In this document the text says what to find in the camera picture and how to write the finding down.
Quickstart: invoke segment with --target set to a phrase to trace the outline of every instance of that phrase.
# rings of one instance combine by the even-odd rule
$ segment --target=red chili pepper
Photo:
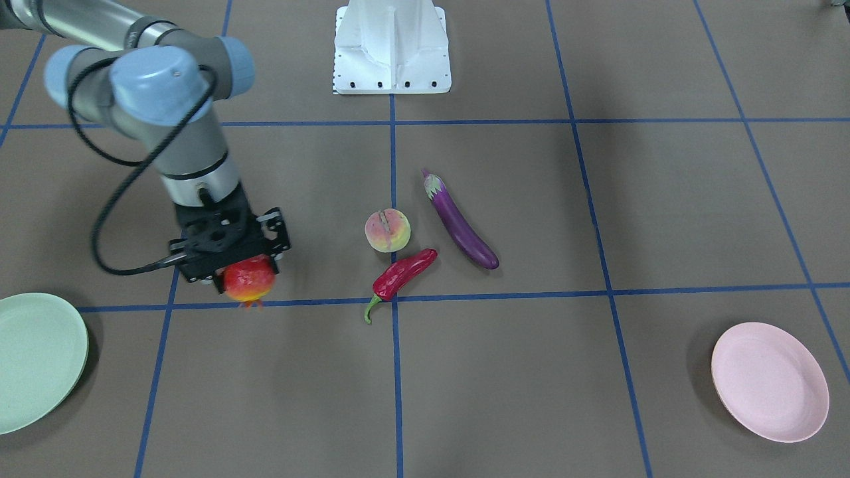
[[[366,312],[363,313],[363,318],[367,324],[371,324],[369,311],[372,306],[382,300],[391,300],[393,296],[413,277],[419,275],[420,272],[426,270],[429,265],[437,259],[437,251],[434,249],[423,249],[415,256],[396,261],[390,265],[372,284],[372,292],[375,295],[366,306]]]

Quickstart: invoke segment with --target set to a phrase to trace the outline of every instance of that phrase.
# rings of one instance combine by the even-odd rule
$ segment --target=blue grid line
[[[230,27],[230,10],[233,8],[233,0],[227,0],[227,8],[224,10],[224,24],[221,25],[221,36],[227,37],[227,29]]]
[[[389,125],[389,121],[225,121],[221,125],[230,128],[265,126],[387,126]]]
[[[401,348],[399,345],[399,301],[393,299],[393,371],[395,387],[395,475],[405,478],[405,447],[402,434]]]
[[[605,259],[605,249],[602,241],[602,234],[599,231],[599,223],[597,221],[596,208],[593,206],[593,194],[590,187],[590,180],[587,177],[587,168],[584,162],[584,154],[581,150],[581,139],[579,138],[578,124],[575,122],[575,113],[573,111],[573,103],[570,98],[570,84],[567,82],[566,70],[564,69],[563,56],[561,55],[560,42],[558,41],[558,31],[555,28],[555,19],[552,14],[552,4],[550,0],[546,0],[546,10],[549,17],[549,28],[552,30],[552,43],[555,48],[555,56],[558,58],[558,70],[561,74],[561,83],[564,85],[564,98],[567,103],[567,112],[569,113],[570,127],[573,133],[573,141],[575,142],[575,152],[578,156],[579,167],[581,168],[581,181],[584,184],[587,194],[587,208],[590,212],[593,229],[596,234],[596,243],[599,251],[599,263],[602,266],[603,277],[605,278],[605,290],[608,295],[608,302],[611,309],[611,317],[614,321],[614,330],[617,336],[617,344],[620,348],[620,360],[623,363],[623,373],[626,378],[626,388],[629,392],[629,400],[632,403],[632,415],[635,421],[635,430],[637,431],[637,439],[640,443],[641,455],[643,456],[643,467],[647,478],[652,478],[652,464],[649,461],[649,449],[646,444],[646,437],[643,433],[643,422],[640,418],[640,408],[638,407],[638,396],[635,393],[634,382],[632,380],[632,368],[629,366],[629,358],[626,353],[626,342],[623,339],[623,332],[620,326],[620,314],[617,312],[617,304],[615,296],[612,294],[611,277],[608,270],[608,263]]]
[[[824,323],[824,327],[826,328],[826,332],[830,337],[830,341],[832,342],[832,346],[836,351],[836,355],[838,356],[838,361],[841,363],[841,368],[844,370],[844,376],[847,379],[848,383],[850,383],[850,367],[847,366],[847,360],[844,357],[844,353],[842,352],[841,346],[838,344],[838,339],[836,337],[835,331],[832,329],[832,325],[830,324],[830,319],[826,315],[826,310],[824,310],[824,306],[820,302],[820,297],[818,296],[818,290],[814,286],[812,281],[812,276],[809,274],[808,267],[806,266],[806,261],[802,257],[802,252],[800,251],[800,246],[797,244],[796,238],[794,237],[794,231],[791,229],[791,223],[788,220],[788,216],[785,215],[785,210],[782,207],[782,202],[779,200],[779,195],[774,188],[774,183],[770,179],[770,173],[768,172],[768,167],[762,158],[762,153],[758,148],[758,143],[756,142],[756,137],[752,133],[752,128],[750,128],[749,120],[744,114],[744,108],[741,106],[740,99],[738,98],[738,94],[735,92],[734,85],[732,84],[732,79],[728,74],[726,66],[723,63],[723,58],[720,56],[720,50],[717,48],[717,44],[714,41],[714,36],[711,34],[711,29],[708,26],[708,21],[706,20],[706,16],[702,12],[702,8],[700,7],[699,0],[694,0],[694,7],[696,8],[697,14],[700,17],[700,21],[702,22],[703,28],[705,28],[705,34],[708,36],[708,41],[711,44],[711,49],[714,50],[714,55],[717,58],[717,63],[720,65],[720,70],[723,73],[723,78],[726,80],[726,84],[729,88],[729,92],[732,94],[732,99],[735,103],[735,107],[738,108],[738,113],[740,114],[741,120],[744,123],[744,128],[746,129],[747,136],[750,138],[750,144],[752,146],[753,151],[756,153],[756,159],[758,160],[758,165],[762,170],[762,175],[764,176],[764,180],[768,184],[768,189],[770,190],[770,195],[773,198],[773,203],[776,206],[777,211],[779,212],[780,218],[782,218],[782,224],[785,227],[785,232],[788,235],[788,239],[790,240],[791,246],[794,248],[794,254],[797,257],[797,261],[800,263],[800,268],[802,269],[803,275],[806,277],[806,283],[808,285],[809,290],[812,293],[812,298],[814,299],[814,303],[818,308],[818,313],[820,314],[821,321]]]
[[[396,126],[445,126],[445,125],[497,125],[497,124],[611,124],[611,123],[708,123],[743,122],[738,118],[584,118],[570,121],[563,119],[491,119],[491,120],[396,120]],[[798,118],[746,118],[747,122],[850,122],[843,117],[798,117]],[[386,120],[337,120],[337,121],[225,121],[226,128],[266,128],[266,127],[314,127],[314,126],[388,126]],[[103,128],[102,125],[87,123],[82,128]],[[21,123],[9,124],[7,129],[70,129],[70,123]]]
[[[395,192],[395,95],[389,95],[389,195],[391,208],[396,208]],[[395,264],[398,254],[390,254],[390,262]],[[395,473],[398,478],[405,476],[405,448],[401,419],[401,348],[399,347],[399,297],[393,296],[393,375],[395,392]]]
[[[395,95],[389,95],[389,198],[390,206],[396,209],[395,195]]]
[[[98,305],[94,307],[77,307],[76,311],[81,314],[94,314],[103,312],[140,312],[143,310],[165,310],[165,304],[139,304],[139,305]]]
[[[815,282],[812,285],[818,289],[850,288],[850,282]]]
[[[104,126],[94,123],[81,124],[83,129],[102,129]],[[44,123],[44,124],[10,124],[9,129],[71,129],[74,126],[70,123]]]
[[[452,293],[439,295],[405,295],[399,302],[438,302],[447,300],[506,300],[506,299],[558,299],[564,297],[599,297],[608,295],[604,290],[564,292],[513,292],[513,293]]]
[[[160,333],[159,348],[156,350],[156,364],[154,365],[153,378],[150,380],[150,394],[148,395],[148,407],[144,412],[144,424],[142,425],[142,437],[139,440],[139,454],[136,456],[136,470],[133,478],[141,478],[142,467],[145,465],[145,452],[148,448],[148,436],[150,434],[150,422],[154,416],[154,404],[156,403],[156,392],[159,390],[159,378],[162,372],[162,359],[165,356],[165,345],[168,340],[168,329],[171,327],[172,304],[177,294],[177,282],[179,270],[175,267],[171,278],[171,289],[168,291],[168,304],[166,305],[165,318],[162,319],[162,332]]]
[[[746,118],[747,122],[850,122],[850,117],[842,118]]]
[[[569,119],[468,119],[468,120],[400,120],[402,126],[442,126],[447,124],[565,124]]]
[[[605,124],[629,122],[741,122],[740,118],[586,118],[576,119],[579,124]]]
[[[14,120],[14,114],[18,112],[18,106],[20,106],[20,100],[24,97],[24,91],[26,90],[27,83],[30,82],[30,77],[32,76],[32,70],[36,67],[36,61],[38,61],[38,55],[42,52],[42,47],[44,46],[44,39],[46,37],[42,35],[38,40],[38,44],[36,45],[36,51],[32,53],[32,59],[30,60],[29,66],[26,67],[26,73],[24,73],[24,78],[20,81],[20,86],[18,87],[18,93],[14,96],[14,102],[12,102],[12,109],[9,110],[9,114],[6,117],[6,123],[3,125],[3,129],[0,130],[0,147],[3,147],[3,143],[6,142],[6,134],[9,133],[10,127],[12,125],[12,120]]]
[[[815,282],[812,287],[822,289],[850,289],[850,282]],[[620,295],[674,295],[684,293],[737,293],[758,291],[784,291],[784,290],[808,290],[810,286],[805,283],[799,284],[757,284],[746,286],[706,286],[706,287],[659,287],[642,289],[611,289],[610,294]],[[441,301],[463,301],[463,300],[512,300],[512,299],[560,299],[573,297],[605,297],[609,295],[607,290],[576,290],[576,291],[551,291],[551,292],[507,292],[507,293],[453,293],[433,295],[402,295],[398,296],[399,302],[441,302]],[[333,299],[288,299],[288,300],[264,300],[264,307],[304,307],[311,305],[343,305],[343,304],[368,304],[368,297],[347,297]],[[138,304],[138,305],[101,305],[94,307],[77,307],[81,314],[98,312],[139,312],[151,310],[207,310],[207,309],[235,309],[239,307],[236,302],[206,302],[188,304]]]
[[[615,289],[612,290],[611,293],[614,295],[668,295],[676,293],[729,293],[800,289],[809,289],[809,286],[808,284],[762,284],[751,286],[666,287],[648,289]]]

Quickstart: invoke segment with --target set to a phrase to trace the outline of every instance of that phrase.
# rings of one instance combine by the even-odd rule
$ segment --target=peach
[[[366,239],[379,253],[401,250],[411,239],[411,223],[397,209],[382,209],[366,221]]]

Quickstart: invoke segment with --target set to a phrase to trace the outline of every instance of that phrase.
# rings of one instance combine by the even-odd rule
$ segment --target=purple eggplant
[[[457,205],[449,196],[449,191],[446,190],[443,180],[436,174],[429,173],[427,169],[422,170],[422,175],[425,176],[425,191],[428,193],[428,199],[437,209],[439,218],[443,220],[443,225],[449,231],[449,236],[455,241],[455,244],[475,264],[491,270],[498,267],[499,258],[481,240],[478,234],[475,234],[473,228],[464,219],[463,214],[457,209]]]

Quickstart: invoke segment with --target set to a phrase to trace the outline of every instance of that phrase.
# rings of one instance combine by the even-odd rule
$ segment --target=black cable
[[[94,260],[97,261],[98,266],[100,266],[101,269],[105,270],[106,272],[109,272],[110,274],[116,276],[133,276],[136,274],[141,274],[143,272],[150,272],[152,270],[163,269],[172,265],[172,261],[168,260],[169,258],[165,258],[133,269],[113,269],[110,266],[106,265],[106,263],[104,263],[103,259],[100,257],[100,252],[98,248],[100,230],[103,227],[104,222],[106,221],[106,217],[109,216],[109,214],[112,212],[112,209],[118,202],[118,199],[121,198],[121,196],[130,187],[130,185],[154,162],[154,160],[156,160],[156,158],[160,154],[162,154],[162,152],[166,148],[168,148],[169,145],[171,145],[174,139],[177,138],[177,135],[180,134],[181,131],[183,131],[183,128],[185,128],[187,124],[189,124],[189,121],[191,121],[192,117],[204,106],[207,100],[209,100],[213,96],[213,92],[215,91],[215,88],[218,84],[218,77],[216,76],[215,71],[213,71],[213,69],[208,66],[201,65],[201,70],[208,71],[212,75],[212,81],[210,82],[210,86],[209,88],[207,88],[207,91],[203,94],[201,99],[198,100],[194,106],[192,106],[192,109],[188,113],[186,113],[183,119],[181,119],[180,122],[177,123],[177,126],[175,126],[170,132],[168,132],[165,138],[160,141],[159,145],[157,145],[157,147],[154,148],[154,150],[151,151],[148,156],[143,161],[141,161],[139,165],[134,168],[133,171],[121,182],[121,184],[115,189],[115,192],[112,193],[112,196],[109,198],[109,201],[100,211],[100,215],[98,215],[98,218],[94,221],[91,240],[92,255],[94,256]]]
[[[68,116],[71,118],[71,125],[74,127],[74,133],[76,133],[76,135],[80,137],[82,142],[85,143],[86,146],[88,146],[89,149],[98,153],[101,157],[112,161],[115,164],[120,164],[122,166],[131,166],[131,167],[132,166],[138,166],[139,164],[142,163],[141,161],[124,161],[123,159],[119,159],[117,157],[114,157],[111,154],[107,153],[106,151],[101,150],[99,147],[94,145],[92,140],[90,140],[88,138],[88,136],[86,136],[86,134],[82,131],[82,127],[80,127],[80,123],[76,120],[77,119],[77,114],[76,114],[77,110],[74,109],[74,94],[77,92],[77,88],[79,88],[80,83],[82,83],[82,80],[86,79],[86,77],[88,77],[88,75],[91,75],[92,73],[96,72],[97,70],[100,70],[102,68],[106,68],[109,65],[112,65],[113,63],[115,63],[115,60],[117,60],[117,59],[118,58],[115,57],[115,58],[107,58],[105,60],[95,61],[93,64],[85,67],[82,71],[79,72],[79,74],[76,75],[76,77],[74,77],[74,81],[72,81],[70,87],[68,87]]]

